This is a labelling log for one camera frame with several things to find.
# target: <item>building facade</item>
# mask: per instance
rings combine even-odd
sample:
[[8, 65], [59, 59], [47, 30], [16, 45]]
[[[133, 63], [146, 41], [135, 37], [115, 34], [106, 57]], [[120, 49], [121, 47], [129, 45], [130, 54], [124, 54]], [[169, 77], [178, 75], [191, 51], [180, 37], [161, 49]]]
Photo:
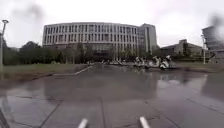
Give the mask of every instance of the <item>building facade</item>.
[[171, 46], [166, 46], [161, 48], [161, 51], [164, 54], [169, 54], [169, 55], [177, 55], [177, 54], [182, 54], [184, 53], [184, 43], [187, 44], [187, 47], [189, 48], [191, 55], [202, 55], [202, 47], [188, 43], [187, 39], [180, 40], [178, 44], [171, 45]]
[[211, 63], [224, 63], [224, 41], [218, 39], [216, 34], [216, 27], [210, 26], [202, 29], [205, 44], [210, 53]]
[[91, 44], [94, 51], [107, 53], [113, 50], [113, 57], [126, 49], [135, 55], [140, 50], [153, 51], [157, 46], [156, 28], [153, 25], [142, 26], [115, 23], [62, 23], [44, 26], [43, 46], [66, 47], [76, 49], [77, 43], [83, 46]]

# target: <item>curved building facade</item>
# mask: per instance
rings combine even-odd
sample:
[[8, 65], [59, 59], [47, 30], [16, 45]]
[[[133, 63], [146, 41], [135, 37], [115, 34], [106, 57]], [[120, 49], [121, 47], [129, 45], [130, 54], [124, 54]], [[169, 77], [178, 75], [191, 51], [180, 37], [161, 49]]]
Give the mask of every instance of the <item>curved building facade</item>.
[[115, 23], [61, 23], [44, 26], [43, 46], [64, 48], [77, 43], [91, 44], [94, 51], [107, 53], [113, 50], [114, 58], [126, 49], [138, 55], [140, 52], [153, 51], [157, 46], [155, 26], [115, 24]]

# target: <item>pole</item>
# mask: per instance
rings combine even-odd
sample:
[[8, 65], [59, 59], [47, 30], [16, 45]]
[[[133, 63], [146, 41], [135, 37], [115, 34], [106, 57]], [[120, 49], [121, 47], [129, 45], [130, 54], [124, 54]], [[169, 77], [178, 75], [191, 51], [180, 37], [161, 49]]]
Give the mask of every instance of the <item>pole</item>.
[[9, 23], [8, 20], [2, 20], [3, 22], [3, 30], [2, 30], [2, 34], [0, 34], [0, 73], [1, 73], [1, 78], [3, 79], [3, 43], [4, 43], [4, 34], [5, 34], [5, 29], [6, 29], [6, 24]]
[[203, 42], [203, 64], [205, 64], [205, 39], [204, 39], [204, 35], [201, 35], [201, 37]]

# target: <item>wet pavement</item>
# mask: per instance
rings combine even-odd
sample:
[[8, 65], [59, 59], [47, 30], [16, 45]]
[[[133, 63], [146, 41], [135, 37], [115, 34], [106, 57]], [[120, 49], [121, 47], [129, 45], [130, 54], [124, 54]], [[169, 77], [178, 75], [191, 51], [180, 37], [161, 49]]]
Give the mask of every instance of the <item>wet pavement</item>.
[[74, 76], [0, 86], [11, 128], [223, 128], [224, 73], [95, 65]]

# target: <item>overcast sky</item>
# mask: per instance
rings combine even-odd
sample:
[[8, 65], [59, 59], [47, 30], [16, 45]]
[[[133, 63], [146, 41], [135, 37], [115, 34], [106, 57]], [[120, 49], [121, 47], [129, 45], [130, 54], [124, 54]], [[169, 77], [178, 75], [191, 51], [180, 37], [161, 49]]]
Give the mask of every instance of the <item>overcast sky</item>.
[[202, 45], [201, 29], [224, 14], [222, 0], [0, 0], [0, 19], [8, 19], [5, 38], [12, 47], [41, 44], [43, 26], [61, 22], [154, 24], [158, 44], [186, 38]]

